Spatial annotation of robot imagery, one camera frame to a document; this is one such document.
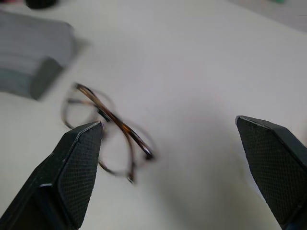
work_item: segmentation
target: textured gripper pad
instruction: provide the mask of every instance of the textured gripper pad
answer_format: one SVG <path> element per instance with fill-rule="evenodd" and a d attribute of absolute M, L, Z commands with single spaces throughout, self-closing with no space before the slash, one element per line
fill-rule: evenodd
<path fill-rule="evenodd" d="M 272 213 L 285 224 L 307 193 L 307 175 L 277 136 L 245 119 L 236 123 L 250 171 Z"/>
<path fill-rule="evenodd" d="M 73 226 L 81 227 L 95 183 L 102 126 L 96 125 L 78 139 L 58 182 L 60 198 Z"/>

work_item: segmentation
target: glasses rim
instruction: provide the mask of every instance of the glasses rim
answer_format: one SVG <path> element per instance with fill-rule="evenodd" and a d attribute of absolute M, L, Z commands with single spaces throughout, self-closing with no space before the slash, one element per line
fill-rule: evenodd
<path fill-rule="evenodd" d="M 73 86 L 73 90 L 79 90 L 81 93 L 83 93 L 88 99 L 91 100 L 91 102 L 86 100 L 78 100 L 78 99 L 72 99 L 68 98 L 66 100 L 66 103 L 80 103 L 80 104 L 87 104 L 94 106 L 97 109 L 97 112 L 106 120 L 106 122 L 112 122 L 115 125 L 117 125 L 120 130 L 123 132 L 124 137 L 127 142 L 127 146 L 129 148 L 129 155 L 130 155 L 130 161 L 129 161 L 129 169 L 125 175 L 125 173 L 122 172 L 115 172 L 111 169 L 109 169 L 104 162 L 99 159 L 99 165 L 102 167 L 106 172 L 115 175 L 115 176 L 123 176 L 125 175 L 128 181 L 130 181 L 132 184 L 135 182 L 135 152 L 132 144 L 132 139 L 140 146 L 140 148 L 143 150 L 143 152 L 146 154 L 145 160 L 151 161 L 155 158 L 152 150 L 148 147 L 148 145 L 129 127 L 127 126 L 122 120 L 120 120 L 116 115 L 114 115 L 107 107 L 99 100 L 99 98 L 96 96 L 96 94 L 89 89 L 88 87 L 75 83 Z M 73 126 L 67 122 L 66 119 L 67 116 L 67 110 L 63 108 L 62 110 L 62 120 L 64 124 L 69 127 L 73 128 Z"/>

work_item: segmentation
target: white surface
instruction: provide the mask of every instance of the white surface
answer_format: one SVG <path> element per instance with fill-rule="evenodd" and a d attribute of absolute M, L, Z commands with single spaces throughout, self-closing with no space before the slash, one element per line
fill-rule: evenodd
<path fill-rule="evenodd" d="M 0 94 L 0 213 L 67 131 L 60 106 L 78 81 L 108 94 L 160 151 L 137 186 L 99 169 L 82 229 L 279 229 L 246 182 L 235 117 L 270 120 L 305 143 L 306 34 L 224 0 L 8 10 L 67 21 L 86 46 L 41 102 Z"/>
<path fill-rule="evenodd" d="M 307 32 L 307 1 L 229 0 L 299 31 Z"/>

